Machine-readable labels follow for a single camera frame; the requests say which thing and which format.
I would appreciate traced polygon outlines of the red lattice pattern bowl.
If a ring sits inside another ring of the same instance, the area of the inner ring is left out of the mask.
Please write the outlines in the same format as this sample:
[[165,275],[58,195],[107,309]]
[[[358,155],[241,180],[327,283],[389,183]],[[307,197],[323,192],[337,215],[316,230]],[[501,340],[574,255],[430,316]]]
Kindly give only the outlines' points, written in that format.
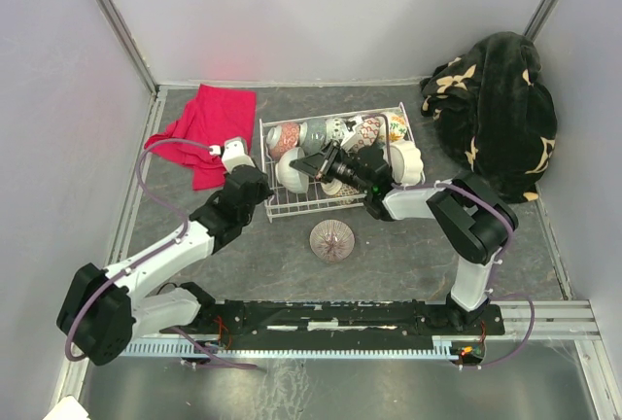
[[384,122],[380,117],[365,119],[355,129],[352,152],[358,152],[361,148],[369,147],[374,144],[378,136],[384,130]]

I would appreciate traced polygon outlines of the white wire dish rack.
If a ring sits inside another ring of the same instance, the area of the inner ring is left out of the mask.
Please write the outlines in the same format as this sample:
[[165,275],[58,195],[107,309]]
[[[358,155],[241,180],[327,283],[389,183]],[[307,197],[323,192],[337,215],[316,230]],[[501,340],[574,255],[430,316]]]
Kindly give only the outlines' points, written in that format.
[[276,167],[278,161],[271,156],[268,149],[268,132],[271,128],[276,128],[278,125],[282,125],[283,123],[296,123],[301,125],[304,122],[312,120],[322,120],[325,122],[330,119],[341,119],[343,121],[348,121],[357,116],[362,118],[363,116],[383,112],[399,114],[405,121],[406,132],[404,133],[404,139],[414,140],[410,120],[403,102],[399,102],[398,105],[394,107],[296,118],[276,122],[268,122],[260,119],[259,136],[261,142],[261,169],[267,174],[270,189],[274,192],[274,194],[264,202],[268,221],[272,223],[277,218],[319,213],[321,211],[334,211],[363,207],[364,199],[364,194],[362,192],[355,193],[352,191],[351,194],[348,195],[328,194],[323,189],[323,183],[315,179],[308,181],[308,189],[304,193],[295,193],[287,190],[286,187],[283,186],[277,179]]

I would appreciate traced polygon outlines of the cream scalloped bowl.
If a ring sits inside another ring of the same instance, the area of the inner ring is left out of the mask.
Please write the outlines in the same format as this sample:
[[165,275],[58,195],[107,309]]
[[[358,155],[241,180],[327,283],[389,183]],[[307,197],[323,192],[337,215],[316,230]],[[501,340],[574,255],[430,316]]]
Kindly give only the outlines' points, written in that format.
[[424,164],[421,152],[409,140],[399,140],[385,148],[385,160],[391,161],[393,179],[397,184],[407,186],[422,181]]

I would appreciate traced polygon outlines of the black diamond pattern bowl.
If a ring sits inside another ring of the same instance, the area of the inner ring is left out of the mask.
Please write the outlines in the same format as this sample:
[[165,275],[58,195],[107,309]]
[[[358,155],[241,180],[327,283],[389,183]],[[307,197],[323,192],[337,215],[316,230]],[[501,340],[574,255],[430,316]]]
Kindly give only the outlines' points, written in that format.
[[325,120],[325,125],[326,142],[328,144],[333,141],[341,143],[348,131],[345,121],[340,118],[329,118]]

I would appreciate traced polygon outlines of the plain white bowl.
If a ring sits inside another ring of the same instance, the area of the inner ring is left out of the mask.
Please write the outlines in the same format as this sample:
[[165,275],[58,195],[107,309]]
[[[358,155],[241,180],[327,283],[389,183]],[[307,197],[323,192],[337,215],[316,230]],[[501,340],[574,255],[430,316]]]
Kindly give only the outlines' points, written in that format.
[[303,150],[295,147],[286,151],[276,164],[275,173],[277,181],[291,193],[307,193],[309,178],[290,166],[292,161],[303,157]]

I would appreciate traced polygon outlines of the orange flower leaf bowl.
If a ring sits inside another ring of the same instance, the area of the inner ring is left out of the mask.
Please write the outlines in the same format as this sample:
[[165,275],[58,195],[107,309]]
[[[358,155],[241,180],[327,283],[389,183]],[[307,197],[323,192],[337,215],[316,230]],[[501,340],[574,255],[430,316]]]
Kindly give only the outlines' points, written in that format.
[[378,136],[380,143],[385,144],[387,140],[390,140],[391,143],[400,141],[408,134],[405,118],[400,113],[386,111],[379,117],[382,118],[384,122],[384,130]]

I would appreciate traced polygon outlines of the blue triangle pattern bowl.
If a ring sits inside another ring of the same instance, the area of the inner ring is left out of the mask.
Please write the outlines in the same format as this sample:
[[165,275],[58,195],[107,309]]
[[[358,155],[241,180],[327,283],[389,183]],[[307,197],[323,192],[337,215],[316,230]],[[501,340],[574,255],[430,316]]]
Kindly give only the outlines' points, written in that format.
[[300,125],[299,146],[306,155],[317,154],[326,140],[327,126],[323,119],[311,119]]

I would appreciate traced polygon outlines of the dark scalloped floral bowl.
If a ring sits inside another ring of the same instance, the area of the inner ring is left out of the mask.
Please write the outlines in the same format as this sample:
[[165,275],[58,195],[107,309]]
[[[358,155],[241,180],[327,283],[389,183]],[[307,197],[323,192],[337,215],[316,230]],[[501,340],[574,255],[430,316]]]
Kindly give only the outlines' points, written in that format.
[[279,159],[284,153],[297,146],[300,126],[296,122],[283,122],[271,127],[266,136],[268,153],[272,159]]

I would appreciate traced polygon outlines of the brown square pattern bowl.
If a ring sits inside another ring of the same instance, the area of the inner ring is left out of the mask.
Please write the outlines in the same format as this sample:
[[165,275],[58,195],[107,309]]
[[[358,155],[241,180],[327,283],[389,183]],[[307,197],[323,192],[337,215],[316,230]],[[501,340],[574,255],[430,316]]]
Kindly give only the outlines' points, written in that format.
[[340,205],[348,205],[354,203],[356,199],[356,195],[360,194],[360,192],[347,184],[339,181],[338,179],[334,179],[329,183],[321,184],[323,192],[329,198],[336,198],[337,203]]

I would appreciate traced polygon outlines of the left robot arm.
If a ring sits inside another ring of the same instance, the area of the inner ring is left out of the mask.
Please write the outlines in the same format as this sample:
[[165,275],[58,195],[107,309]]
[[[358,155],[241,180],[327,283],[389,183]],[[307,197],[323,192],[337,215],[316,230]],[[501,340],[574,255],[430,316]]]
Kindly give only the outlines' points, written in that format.
[[209,330],[215,321],[211,304],[185,288],[167,295],[153,291],[239,237],[256,206],[272,194],[265,173],[237,166],[221,190],[152,246],[106,268],[91,262],[79,268],[56,319],[66,336],[66,358],[103,366],[143,335],[179,326]]

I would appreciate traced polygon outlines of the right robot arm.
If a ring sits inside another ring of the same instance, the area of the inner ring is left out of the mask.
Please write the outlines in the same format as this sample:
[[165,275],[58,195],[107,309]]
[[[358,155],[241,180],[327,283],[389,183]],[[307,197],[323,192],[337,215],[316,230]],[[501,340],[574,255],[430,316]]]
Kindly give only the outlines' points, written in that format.
[[396,181],[394,165],[389,147],[372,145],[349,153],[337,142],[289,162],[309,178],[338,180],[357,189],[376,220],[436,220],[459,256],[455,282],[439,316],[454,332],[469,333],[490,302],[490,275],[518,227],[517,216],[472,172],[430,186],[404,185]]

